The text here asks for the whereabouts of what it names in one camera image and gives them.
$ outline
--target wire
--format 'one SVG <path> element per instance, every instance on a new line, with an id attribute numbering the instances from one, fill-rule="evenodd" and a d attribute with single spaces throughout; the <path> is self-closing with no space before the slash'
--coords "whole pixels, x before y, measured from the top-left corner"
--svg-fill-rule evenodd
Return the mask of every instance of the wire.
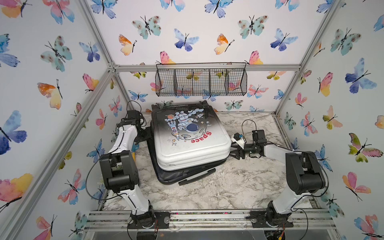
<path id="1" fill-rule="evenodd" d="M 246 120 L 244 120 L 244 122 L 241 124 L 241 131 L 243 132 L 243 137 L 244 137 L 244 142 L 245 142 L 245 143 L 247 143 L 247 139 L 245 138 L 245 135 L 244 135 L 243 124 L 244 124 L 246 121 L 252 121 L 252 122 L 255 124 L 255 130 L 257 130 L 257 125 L 256 125 L 256 123 L 255 123 L 253 120 L 251 120 L 251 119 L 246 119 Z"/>

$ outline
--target wire basket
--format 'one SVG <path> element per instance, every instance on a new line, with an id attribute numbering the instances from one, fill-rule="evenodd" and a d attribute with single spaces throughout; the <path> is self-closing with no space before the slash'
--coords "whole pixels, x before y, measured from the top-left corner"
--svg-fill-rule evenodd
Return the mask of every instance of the wire basket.
<path id="1" fill-rule="evenodd" d="M 244 96 L 247 93 L 246 63 L 238 66 L 210 68 L 203 63 L 188 64 L 187 68 L 158 68 L 157 96 Z"/>

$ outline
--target butterfly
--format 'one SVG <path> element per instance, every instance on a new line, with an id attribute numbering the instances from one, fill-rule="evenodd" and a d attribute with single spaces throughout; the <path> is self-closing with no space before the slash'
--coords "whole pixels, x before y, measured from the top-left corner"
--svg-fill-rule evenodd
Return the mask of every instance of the butterfly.
<path id="1" fill-rule="evenodd" d="M 249 106 L 249 110 L 251 112 L 264 112 L 265 111 L 264 109 L 254 108 L 253 106 Z"/>
<path id="2" fill-rule="evenodd" d="M 52 228 L 53 228 L 53 221 L 57 218 L 55 215 L 52 217 L 52 222 L 49 224 L 42 216 L 38 217 L 36 219 L 36 224 L 39 229 L 46 229 L 43 231 L 40 235 L 35 237 L 33 240 L 50 240 L 51 237 L 53 237 L 52 234 Z"/>
<path id="3" fill-rule="evenodd" d="M 128 92 L 130 92 L 131 94 L 132 94 L 132 100 L 140 100 L 140 101 L 142 101 L 142 102 L 145 102 L 145 99 L 144 99 L 144 97 L 146 97 L 148 94 L 140 94 L 140 92 L 139 93 L 135 93 L 135 92 L 132 92 L 131 90 L 128 90 Z"/>
<path id="4" fill-rule="evenodd" d="M 328 11 L 329 7 L 331 6 L 333 0 L 325 0 L 327 3 L 320 4 L 319 7 L 317 8 L 316 12 L 324 14 Z"/>
<path id="5" fill-rule="evenodd" d="M 37 83 L 37 88 L 39 89 L 40 93 L 43 96 L 46 96 L 47 98 L 51 98 L 50 106 L 52 108 L 60 109 L 61 99 L 63 99 L 63 96 L 61 95 L 61 92 L 60 92 L 59 79 L 56 79 L 56 85 L 57 87 L 46 84 L 46 83 Z"/>
<path id="6" fill-rule="evenodd" d="M 105 120 L 107 119 L 107 115 L 105 115 L 104 117 L 103 111 L 101 109 L 99 109 L 99 115 L 101 118 L 96 119 L 96 125 L 100 126 L 99 129 L 102 130 L 105 126 Z"/>
<path id="7" fill-rule="evenodd" d="M 0 127 L 0 155 L 6 153 L 11 148 L 9 142 L 24 142 L 26 139 L 26 131 L 15 131 L 21 126 L 22 116 L 19 111 L 15 110 L 5 122 L 3 127 Z"/>
<path id="8" fill-rule="evenodd" d="M 363 219 L 359 217 L 354 220 L 355 226 L 358 229 L 362 230 L 363 232 L 366 232 L 366 233 L 363 233 L 364 235 L 367 235 L 364 238 L 364 240 L 377 240 L 377 238 L 384 237 L 384 235 L 377 234 L 377 231 L 379 229 L 379 221 L 375 214 L 372 216 L 369 216 L 369 215 L 365 216 L 365 220 L 367 222 L 365 222 Z"/>
<path id="9" fill-rule="evenodd" d="M 87 223 L 87 216 L 85 214 L 81 215 L 81 212 L 78 211 L 76 214 L 76 217 L 74 219 L 74 230 L 71 229 L 72 234 L 75 234 L 72 236 L 71 240 L 82 240 L 83 239 L 83 233 L 84 231 L 82 228 L 85 227 L 85 224 Z"/>
<path id="10" fill-rule="evenodd" d="M 333 172 L 331 165 L 327 162 L 328 158 L 325 157 L 325 146 L 322 145 L 320 152 L 315 151 L 314 153 L 316 155 L 317 160 L 319 161 L 319 164 L 324 168 L 328 169 L 329 171 Z"/>
<path id="11" fill-rule="evenodd" d="M 124 46 L 120 49 L 120 51 L 125 56 L 128 56 L 129 54 L 133 53 L 133 48 L 135 47 L 135 44 L 137 41 L 135 40 L 135 42 L 132 44 L 131 41 L 129 41 L 126 37 L 120 34 L 119 42 L 121 43 L 122 46 Z"/>
<path id="12" fill-rule="evenodd" d="M 319 42 L 317 45 L 316 45 L 316 48 L 315 50 L 318 50 L 318 52 L 314 55 L 316 56 L 319 52 L 323 51 L 325 48 L 321 48 L 321 42 Z"/>
<path id="13" fill-rule="evenodd" d="M 379 19 L 377 20 L 377 23 L 373 26 L 374 31 L 379 31 L 380 29 L 384 28 L 384 15 L 381 15 Z"/>
<path id="14" fill-rule="evenodd" d="M 302 104 L 305 103 L 305 101 L 307 101 L 307 97 L 301 98 L 301 93 L 298 93 L 297 97 L 295 98 L 296 105 L 299 105 L 301 109 L 303 109 Z"/>
<path id="15" fill-rule="evenodd" d="M 216 47 L 214 49 L 216 55 L 220 55 L 227 51 L 228 47 L 233 43 L 235 40 L 232 40 L 232 42 L 228 43 L 228 40 L 226 37 L 221 33 L 217 38 L 217 44 L 219 47 Z"/>
<path id="16" fill-rule="evenodd" d="M 177 48 L 182 48 L 184 46 L 184 49 L 189 52 L 189 51 L 192 51 L 192 46 L 191 44 L 195 44 L 197 43 L 197 41 L 199 40 L 199 37 L 196 36 L 196 37 L 193 37 L 193 38 L 187 38 L 188 35 L 185 34 L 182 34 L 179 30 L 177 30 L 176 28 L 174 29 L 174 32 L 175 32 L 175 35 L 176 35 L 176 38 L 179 40 L 177 43 L 175 43 L 175 46 Z"/>
<path id="17" fill-rule="evenodd" d="M 292 130 L 293 126 L 296 126 L 296 122 L 292 119 L 292 116 L 290 116 L 288 112 L 285 115 L 284 124 L 288 125 L 289 130 Z"/>
<path id="18" fill-rule="evenodd" d="M 254 17 L 255 16 L 251 18 L 251 16 L 249 16 L 251 23 L 249 23 L 247 20 L 238 21 L 237 25 L 239 25 L 239 27 L 241 28 L 240 35 L 242 36 L 243 39 L 246 39 L 249 33 L 251 33 L 252 35 L 252 31 L 255 35 L 259 36 L 264 29 L 264 25 L 262 23 L 266 22 L 266 20 L 268 19 L 268 16 L 261 16 L 257 18 L 255 21 L 253 21 Z"/>
<path id="19" fill-rule="evenodd" d="M 159 16 L 151 17 L 148 20 L 148 22 L 147 22 L 147 18 L 145 16 L 144 16 L 144 18 L 142 18 L 142 17 L 140 17 L 140 18 L 143 19 L 145 24 L 140 20 L 132 21 L 132 24 L 133 24 L 133 26 L 135 26 L 135 28 L 138 29 L 137 32 L 139 33 L 140 36 L 143 37 L 143 39 L 148 38 L 148 32 L 150 35 L 151 35 L 151 32 L 156 36 L 160 35 L 161 27 L 159 25 L 157 25 L 157 23 L 160 22 Z"/>
<path id="20" fill-rule="evenodd" d="M 217 11 L 217 16 L 219 18 L 225 17 L 225 11 L 223 8 L 228 6 L 230 3 L 233 2 L 233 0 L 208 0 L 211 3 L 206 4 L 205 12 L 210 13 L 212 10 L 214 10 L 214 13 Z"/>
<path id="21" fill-rule="evenodd" d="M 160 52 L 160 60 L 161 64 L 175 64 L 175 62 L 169 58 L 168 54 L 165 51 Z"/>
<path id="22" fill-rule="evenodd" d="M 259 58 L 259 52 L 258 51 L 253 51 L 251 53 L 251 57 L 249 58 L 249 62 L 245 61 L 248 64 L 263 64 L 261 59 Z"/>
<path id="23" fill-rule="evenodd" d="M 31 184 L 32 179 L 33 176 L 29 173 L 26 173 L 21 177 L 14 178 L 12 180 L 0 180 L 0 201 L 7 202 L 0 207 L 0 212 L 2 212 L 12 202 L 16 202 L 23 197 L 24 193 L 27 191 L 29 185 Z"/>
<path id="24" fill-rule="evenodd" d="M 101 199 L 101 197 L 103 196 L 104 191 L 105 191 L 105 186 L 104 186 L 104 184 L 99 185 L 98 191 L 93 195 L 94 198 L 97 198 L 97 199 L 98 199 L 99 204 L 103 201 L 103 199 Z"/>
<path id="25" fill-rule="evenodd" d="M 381 157 L 383 156 L 383 152 L 376 148 L 366 147 L 372 144 L 367 144 L 368 139 L 366 139 L 364 145 L 360 144 L 359 138 L 354 133 L 349 134 L 351 136 L 352 145 L 349 146 L 349 155 L 356 156 L 356 162 L 368 162 L 368 157 Z"/>
<path id="26" fill-rule="evenodd" d="M 360 186 L 356 187 L 357 178 L 358 178 L 358 176 L 354 172 L 349 172 L 348 177 L 343 175 L 343 182 L 345 183 L 346 188 L 351 190 L 353 192 L 353 194 L 356 195 L 357 200 L 359 201 L 359 199 L 360 200 L 362 200 L 362 199 L 357 195 L 357 192 L 369 194 L 369 193 L 371 193 L 371 189 L 369 187 L 364 186 L 364 185 L 360 185 Z"/>
<path id="27" fill-rule="evenodd" d="M 96 86 L 99 84 L 99 80 L 91 78 L 88 74 L 84 73 L 83 80 L 87 84 L 89 89 L 85 90 L 85 93 L 94 91 Z"/>
<path id="28" fill-rule="evenodd" d="M 167 9 L 169 4 L 172 6 L 172 2 L 175 1 L 175 8 L 177 11 L 181 11 L 185 7 L 185 3 L 183 0 L 160 0 L 161 2 L 161 7 L 164 9 Z"/>
<path id="29" fill-rule="evenodd" d="M 117 0 L 92 0 L 95 4 L 91 5 L 94 13 L 100 13 L 103 10 L 110 19 L 114 19 L 116 14 L 111 10 L 118 2 Z"/>
<path id="30" fill-rule="evenodd" d="M 73 11 L 67 8 L 70 4 L 69 0 L 43 0 L 43 3 L 47 6 L 52 6 L 51 16 L 58 24 L 63 24 L 64 16 L 66 16 L 69 21 L 73 22 Z"/>
<path id="31" fill-rule="evenodd" d="M 332 105 L 329 106 L 329 110 L 328 110 L 328 115 L 323 115 L 323 120 L 324 122 L 327 122 L 327 128 L 329 130 L 332 129 L 332 126 L 335 126 L 335 127 L 342 127 L 343 125 L 337 121 L 335 118 L 337 118 L 336 114 L 333 115 L 333 107 Z"/>
<path id="32" fill-rule="evenodd" d="M 299 0 L 276 0 L 275 7 L 277 9 L 281 8 L 284 4 L 287 5 L 288 3 L 288 9 L 289 11 L 292 11 L 296 9 L 299 6 Z"/>
<path id="33" fill-rule="evenodd" d="M 280 89 L 277 89 L 277 94 L 278 94 L 278 95 L 276 95 L 276 96 L 274 97 L 274 99 L 281 99 L 281 98 L 284 96 L 283 91 L 280 90 Z"/>
<path id="34" fill-rule="evenodd" d="M 303 84 L 305 81 L 307 81 L 307 78 L 309 75 L 311 75 L 312 71 L 311 70 L 308 70 L 307 69 L 304 71 L 303 75 L 301 76 L 301 79 L 300 79 L 300 84 Z"/>
<path id="35" fill-rule="evenodd" d="M 240 109 L 241 108 L 241 103 L 243 100 L 240 101 L 232 101 L 231 103 L 224 103 L 227 110 L 230 111 L 232 108 Z"/>
<path id="36" fill-rule="evenodd" d="M 79 113 L 80 110 L 81 110 L 81 104 L 80 103 L 76 103 L 76 112 L 73 111 L 74 115 L 73 114 L 71 114 L 71 115 L 77 117 L 77 113 Z"/>
<path id="37" fill-rule="evenodd" d="M 65 60 L 72 59 L 72 54 L 70 52 L 70 49 L 64 46 L 64 38 L 62 36 L 58 36 L 55 40 L 55 43 L 53 44 L 53 47 L 49 41 L 48 43 L 49 43 L 49 46 L 47 45 L 45 46 L 52 49 L 53 52 L 51 51 L 43 52 L 40 55 L 40 59 L 47 63 L 51 63 L 52 68 L 64 72 L 65 68 L 64 68 L 63 62 L 65 63 Z"/>
<path id="38" fill-rule="evenodd" d="M 275 38 L 277 39 L 273 43 L 271 43 L 271 48 L 276 48 L 279 47 L 279 51 L 284 51 L 286 50 L 287 46 L 286 44 L 291 44 L 295 42 L 299 37 L 292 37 L 292 38 L 287 38 L 289 34 L 283 34 L 283 32 L 280 30 L 280 28 L 276 29 L 276 35 Z"/>
<path id="39" fill-rule="evenodd" d="M 72 158 L 72 152 L 69 151 L 69 152 L 65 155 L 65 157 L 63 158 L 63 160 L 61 161 L 61 163 L 60 163 L 60 165 L 59 165 L 59 170 L 64 168 L 64 166 L 65 166 L 65 160 L 70 160 L 71 158 Z"/>
<path id="40" fill-rule="evenodd" d="M 291 143 L 291 146 L 292 146 L 292 150 L 300 149 L 299 146 L 297 145 L 297 137 L 295 138 L 293 143 Z"/>
<path id="41" fill-rule="evenodd" d="M 373 89 L 377 86 L 377 83 L 374 83 L 367 78 L 365 75 L 370 73 L 364 72 L 364 59 L 360 58 L 358 64 L 355 66 L 355 73 L 347 73 L 345 75 L 345 81 L 347 83 L 352 82 L 352 85 L 349 87 L 351 93 L 357 93 L 359 91 L 359 85 L 362 89 Z"/>
<path id="42" fill-rule="evenodd" d="M 247 94 L 247 97 L 250 98 L 254 95 L 256 98 L 261 98 L 263 96 L 261 93 L 265 93 L 265 91 L 267 91 L 269 88 L 260 88 L 260 86 L 261 85 L 255 89 L 253 85 L 250 85 L 248 89 L 250 92 Z"/>
<path id="43" fill-rule="evenodd" d="M 25 2 L 21 2 L 20 0 L 4 0 L 0 2 L 0 5 L 3 5 L 2 12 L 5 16 L 9 18 L 17 18 L 19 15 L 23 17 L 23 9 L 25 8 L 25 5 L 31 5 L 26 3 L 28 0 L 25 0 Z"/>
<path id="44" fill-rule="evenodd" d="M 330 84 L 331 84 L 332 78 L 333 78 L 333 73 L 328 73 L 322 81 L 320 81 L 320 78 L 318 78 L 319 92 L 321 91 L 321 93 L 326 97 L 330 94 L 329 88 L 331 87 Z"/>
<path id="45" fill-rule="evenodd" d="M 3 63 L 11 67 L 16 67 L 17 64 L 20 62 L 19 60 L 17 60 L 17 57 L 15 57 L 14 55 L 5 53 L 9 51 L 9 49 L 7 49 L 8 42 L 9 42 L 8 36 L 9 34 L 0 35 L 0 61 L 2 61 Z"/>
<path id="46" fill-rule="evenodd" d="M 304 135 L 309 137 L 310 132 L 312 134 L 317 133 L 317 129 L 312 125 L 314 120 L 311 121 L 311 114 L 308 112 L 305 115 L 305 119 L 301 120 L 300 126 L 304 127 Z"/>
<path id="47" fill-rule="evenodd" d="M 122 110 L 122 105 L 120 104 L 120 95 L 117 97 L 116 101 L 113 99 L 113 103 L 109 105 L 109 108 L 111 109 L 111 111 L 113 111 L 113 115 L 117 117 L 119 111 Z"/>
<path id="48" fill-rule="evenodd" d="M 140 79 L 140 77 L 145 78 L 147 72 L 131 72 L 135 77 Z"/>
<path id="49" fill-rule="evenodd" d="M 323 202 L 327 203 L 327 206 L 329 208 L 329 213 L 332 217 L 338 217 L 339 215 L 344 217 L 345 214 L 343 210 L 340 208 L 340 206 L 337 203 L 334 202 L 335 200 L 337 200 L 337 199 L 334 199 L 334 195 L 331 198 L 331 194 L 328 191 L 326 191 L 325 194 L 320 198 Z"/>
<path id="50" fill-rule="evenodd" d="M 100 55 L 97 53 L 99 50 L 97 48 L 96 43 L 93 46 L 91 46 L 91 43 L 87 45 L 85 43 L 79 42 L 79 45 L 85 53 L 88 53 L 88 57 L 87 57 L 88 62 L 92 63 L 93 58 L 95 58 L 96 61 L 100 60 Z"/>
<path id="51" fill-rule="evenodd" d="M 220 93 L 217 94 L 210 94 L 207 90 L 203 89 L 204 95 L 203 99 L 210 99 L 212 102 L 216 101 L 216 97 L 220 95 Z"/>
<path id="52" fill-rule="evenodd" d="M 70 184 L 70 182 L 67 180 L 68 183 L 65 183 L 66 185 L 69 185 L 70 188 L 62 192 L 58 196 L 58 200 L 61 200 L 63 202 L 66 202 L 68 198 L 70 199 L 70 204 L 75 205 L 79 199 L 77 198 L 77 194 L 79 193 L 80 190 L 83 190 L 85 188 L 85 180 L 80 180 L 81 178 L 81 173 L 80 169 L 76 170 L 76 173 L 73 176 L 73 182 Z"/>
<path id="53" fill-rule="evenodd" d="M 344 38 L 342 38 L 344 35 L 344 32 L 341 29 L 336 30 L 335 39 L 332 41 L 332 44 L 331 44 L 331 52 L 335 51 L 337 48 L 338 50 L 340 50 L 341 48 L 341 51 L 340 51 L 341 55 L 344 56 L 352 49 L 352 46 L 353 46 L 352 43 L 359 41 L 361 38 L 361 34 L 360 33 L 349 34 L 350 31 L 351 29 L 348 31 L 348 28 L 347 28 L 347 31 L 346 31 L 347 33 L 345 34 Z"/>
<path id="54" fill-rule="evenodd" d="M 281 71 L 281 72 L 277 72 L 277 71 L 271 71 L 269 72 L 270 75 L 267 76 L 267 79 L 271 79 L 273 78 L 274 80 L 279 80 L 281 75 L 283 75 L 284 73 L 286 73 L 287 71 Z"/>
<path id="55" fill-rule="evenodd" d="M 383 115 L 377 116 L 377 122 L 375 123 L 375 125 L 378 128 L 384 129 L 384 116 Z"/>

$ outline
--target marble surface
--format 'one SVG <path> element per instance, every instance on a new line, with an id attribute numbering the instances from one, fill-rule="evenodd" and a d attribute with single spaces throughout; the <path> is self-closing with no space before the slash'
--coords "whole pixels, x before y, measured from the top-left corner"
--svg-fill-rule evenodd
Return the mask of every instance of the marble surface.
<path id="1" fill-rule="evenodd" d="M 241 124 L 252 119 L 257 129 L 264 129 L 268 141 L 282 145 L 276 124 L 268 113 L 217 113 L 229 135 L 241 133 Z M 150 114 L 145 114 L 147 122 Z M 255 125 L 247 121 L 243 126 L 246 139 L 251 141 Z M 286 186 L 285 166 L 266 157 L 237 160 L 229 157 L 223 168 L 199 181 L 169 187 L 161 184 L 155 175 L 146 142 L 136 151 L 140 188 L 156 210 L 201 209 L 263 209 Z M 108 197 L 114 196 L 111 191 Z M 311 208 L 305 199 L 297 207 Z M 130 210 L 120 197 L 108 200 L 103 210 Z"/>

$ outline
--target suitcase handle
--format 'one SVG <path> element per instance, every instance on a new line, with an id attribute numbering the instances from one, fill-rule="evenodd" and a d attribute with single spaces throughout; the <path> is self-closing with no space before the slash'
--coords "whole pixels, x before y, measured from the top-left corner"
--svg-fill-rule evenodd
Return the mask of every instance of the suitcase handle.
<path id="1" fill-rule="evenodd" d="M 191 182 L 196 182 L 196 181 L 198 181 L 198 180 L 200 180 L 202 178 L 205 178 L 208 175 L 211 175 L 214 172 L 216 172 L 216 168 L 211 169 L 206 174 L 200 175 L 198 177 L 195 177 L 195 178 L 192 178 L 192 179 L 189 179 L 189 180 L 181 181 L 181 182 L 179 182 L 179 185 L 182 186 L 182 185 L 186 185 L 186 184 L 191 183 Z"/>

